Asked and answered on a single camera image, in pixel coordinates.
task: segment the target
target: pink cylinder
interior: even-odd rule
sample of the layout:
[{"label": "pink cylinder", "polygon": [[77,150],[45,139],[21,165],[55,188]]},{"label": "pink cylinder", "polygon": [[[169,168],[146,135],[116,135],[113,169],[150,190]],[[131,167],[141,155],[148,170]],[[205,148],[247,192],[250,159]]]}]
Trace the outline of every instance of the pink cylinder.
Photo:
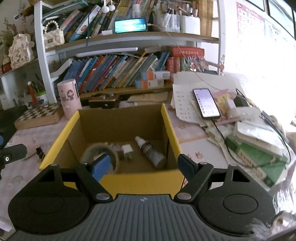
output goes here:
[{"label": "pink cylinder", "polygon": [[64,80],[57,84],[61,104],[66,118],[69,120],[72,115],[82,109],[75,79]]}]

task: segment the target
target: roll of tape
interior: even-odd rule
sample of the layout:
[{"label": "roll of tape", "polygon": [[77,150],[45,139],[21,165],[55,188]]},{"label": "roll of tape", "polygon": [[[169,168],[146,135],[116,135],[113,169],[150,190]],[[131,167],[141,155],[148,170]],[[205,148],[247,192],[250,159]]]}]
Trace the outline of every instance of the roll of tape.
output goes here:
[{"label": "roll of tape", "polygon": [[94,157],[99,153],[106,153],[110,156],[110,162],[113,166],[114,173],[119,170],[119,157],[115,151],[112,150],[110,146],[104,143],[95,143],[90,145],[83,153],[80,158],[80,163],[92,163],[94,162]]}]

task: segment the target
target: smartphone screen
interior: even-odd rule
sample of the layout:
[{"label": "smartphone screen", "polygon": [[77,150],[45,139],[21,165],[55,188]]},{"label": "smartphone screen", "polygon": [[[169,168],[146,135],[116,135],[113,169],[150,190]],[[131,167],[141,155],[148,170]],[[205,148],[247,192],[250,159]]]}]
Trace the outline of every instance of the smartphone screen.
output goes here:
[{"label": "smartphone screen", "polygon": [[139,32],[146,31],[145,18],[133,18],[126,20],[115,21],[115,33]]},{"label": "smartphone screen", "polygon": [[194,89],[193,93],[200,107],[203,118],[220,117],[218,107],[209,89]]}]

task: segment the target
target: chessboard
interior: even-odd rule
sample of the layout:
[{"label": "chessboard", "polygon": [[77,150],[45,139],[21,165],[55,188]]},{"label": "chessboard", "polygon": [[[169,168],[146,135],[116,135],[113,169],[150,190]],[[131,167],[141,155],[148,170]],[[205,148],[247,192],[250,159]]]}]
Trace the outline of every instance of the chessboard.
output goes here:
[{"label": "chessboard", "polygon": [[54,103],[27,110],[15,121],[17,130],[57,124],[64,115],[61,104]]}]

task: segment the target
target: quilted purse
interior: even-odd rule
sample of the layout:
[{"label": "quilted purse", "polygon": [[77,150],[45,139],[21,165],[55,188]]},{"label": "quilted purse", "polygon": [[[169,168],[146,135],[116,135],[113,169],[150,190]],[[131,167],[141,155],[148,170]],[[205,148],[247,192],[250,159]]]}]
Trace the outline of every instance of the quilted purse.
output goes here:
[{"label": "quilted purse", "polygon": [[[52,30],[50,32],[47,33],[47,28],[50,24],[54,23],[57,27],[56,30]],[[53,46],[57,46],[57,45],[61,45],[65,43],[65,39],[64,39],[64,33],[63,30],[61,30],[59,28],[59,25],[57,24],[56,21],[50,21],[48,24],[46,24],[45,28],[44,28],[44,45],[45,45],[45,49],[53,47]]]}]

